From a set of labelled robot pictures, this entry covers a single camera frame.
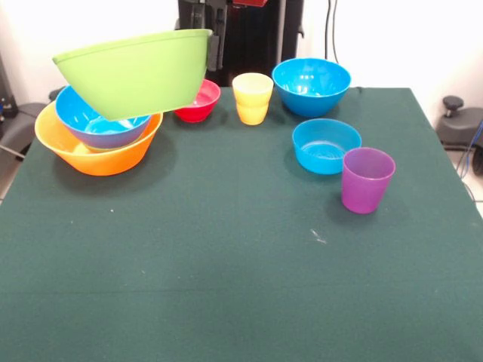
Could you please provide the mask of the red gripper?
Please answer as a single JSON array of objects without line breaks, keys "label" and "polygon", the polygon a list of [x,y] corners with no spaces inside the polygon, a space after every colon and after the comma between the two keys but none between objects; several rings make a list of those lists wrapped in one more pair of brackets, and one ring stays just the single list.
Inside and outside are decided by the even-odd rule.
[{"label": "red gripper", "polygon": [[[244,5],[262,8],[268,0],[232,0],[234,5]],[[205,0],[189,0],[191,13],[189,15],[190,29],[205,28]],[[216,72],[223,68],[223,51],[226,34],[227,6],[211,7],[211,25],[213,34],[209,38],[208,70]]]}]

